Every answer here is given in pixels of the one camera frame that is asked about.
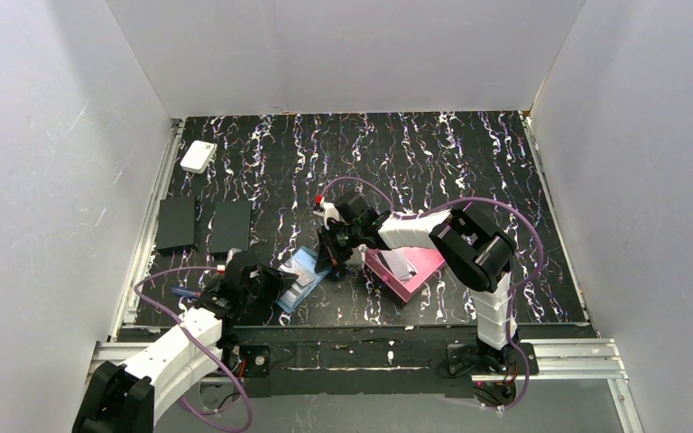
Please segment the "credit card with stripe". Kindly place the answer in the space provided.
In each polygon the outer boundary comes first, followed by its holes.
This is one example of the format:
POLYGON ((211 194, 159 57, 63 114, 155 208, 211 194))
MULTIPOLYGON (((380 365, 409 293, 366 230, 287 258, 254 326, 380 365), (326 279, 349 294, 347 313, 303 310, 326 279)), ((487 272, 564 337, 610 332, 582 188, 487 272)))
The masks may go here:
POLYGON ((299 275, 299 279, 291 285, 291 290, 295 293, 304 291, 319 277, 314 272, 313 265, 310 262, 301 262, 291 259, 283 264, 281 269, 285 272, 292 272, 299 275))

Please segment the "blue card holder wallet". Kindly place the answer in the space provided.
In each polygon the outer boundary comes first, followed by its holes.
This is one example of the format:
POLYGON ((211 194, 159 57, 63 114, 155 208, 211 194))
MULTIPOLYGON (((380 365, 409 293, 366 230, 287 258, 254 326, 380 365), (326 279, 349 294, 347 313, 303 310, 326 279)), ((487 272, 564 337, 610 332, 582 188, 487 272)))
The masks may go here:
POLYGON ((318 254, 302 246, 278 267, 279 271, 296 276, 296 280, 276 301, 284 312, 292 313, 330 272, 330 265, 317 272, 317 262, 318 254))

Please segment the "pink plastic box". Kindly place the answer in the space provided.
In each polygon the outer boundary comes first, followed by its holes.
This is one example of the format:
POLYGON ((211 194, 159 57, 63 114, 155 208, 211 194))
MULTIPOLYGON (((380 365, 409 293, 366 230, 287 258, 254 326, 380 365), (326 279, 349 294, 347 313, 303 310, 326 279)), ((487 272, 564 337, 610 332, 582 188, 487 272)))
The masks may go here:
POLYGON ((364 258, 366 268, 403 304, 420 293, 422 286, 446 264, 437 250, 419 247, 367 249, 364 258))

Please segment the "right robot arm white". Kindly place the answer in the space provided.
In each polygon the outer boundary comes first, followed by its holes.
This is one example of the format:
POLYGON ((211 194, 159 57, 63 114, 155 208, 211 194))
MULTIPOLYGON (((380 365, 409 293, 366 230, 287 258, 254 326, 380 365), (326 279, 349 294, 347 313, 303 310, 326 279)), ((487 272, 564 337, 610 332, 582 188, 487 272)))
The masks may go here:
POLYGON ((393 215, 375 210, 351 191, 335 203, 317 197, 313 211, 323 220, 316 271, 341 265, 362 245, 379 251, 434 249, 473 292, 478 342, 494 350, 515 345, 509 289, 516 244, 473 205, 458 202, 419 216, 393 215))

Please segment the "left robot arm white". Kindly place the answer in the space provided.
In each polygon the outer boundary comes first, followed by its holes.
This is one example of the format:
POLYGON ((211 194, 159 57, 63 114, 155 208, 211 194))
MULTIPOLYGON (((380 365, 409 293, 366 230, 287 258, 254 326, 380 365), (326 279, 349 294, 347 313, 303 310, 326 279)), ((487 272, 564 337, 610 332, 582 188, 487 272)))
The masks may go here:
POLYGON ((234 384, 246 411, 247 431, 254 420, 249 396, 222 354, 227 331, 256 300, 276 300, 302 276, 291 267, 276 269, 248 252, 236 252, 225 264, 204 266, 202 287, 189 309, 177 313, 143 292, 159 273, 137 282, 134 294, 169 315, 174 326, 145 349, 115 364, 104 361, 91 375, 71 427, 74 432, 152 432, 173 404, 222 431, 203 410, 185 400, 202 379, 221 371, 234 384))

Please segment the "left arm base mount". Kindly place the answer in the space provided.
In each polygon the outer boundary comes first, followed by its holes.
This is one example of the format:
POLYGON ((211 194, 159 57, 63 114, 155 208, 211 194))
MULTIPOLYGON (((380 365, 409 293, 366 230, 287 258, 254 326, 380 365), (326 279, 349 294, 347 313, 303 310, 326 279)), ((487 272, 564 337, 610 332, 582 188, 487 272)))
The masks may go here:
MULTIPOLYGON (((264 378, 269 374, 271 352, 267 346, 224 343, 217 344, 217 348, 222 350, 221 360, 241 385, 245 385, 247 379, 264 378)), ((226 394, 221 401, 216 400, 210 413, 219 413, 241 400, 240 388, 232 383, 228 374, 218 367, 215 376, 214 387, 226 388, 226 394)))

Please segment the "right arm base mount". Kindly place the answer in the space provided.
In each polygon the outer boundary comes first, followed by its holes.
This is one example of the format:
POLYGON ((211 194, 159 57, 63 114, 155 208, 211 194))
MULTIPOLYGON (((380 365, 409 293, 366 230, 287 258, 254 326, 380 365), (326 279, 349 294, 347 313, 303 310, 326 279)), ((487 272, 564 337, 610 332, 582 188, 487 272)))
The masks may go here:
POLYGON ((520 379, 540 372, 535 347, 520 342, 498 351, 485 344, 450 344, 437 367, 444 379, 468 379, 482 410, 500 414, 511 408, 524 394, 520 379))

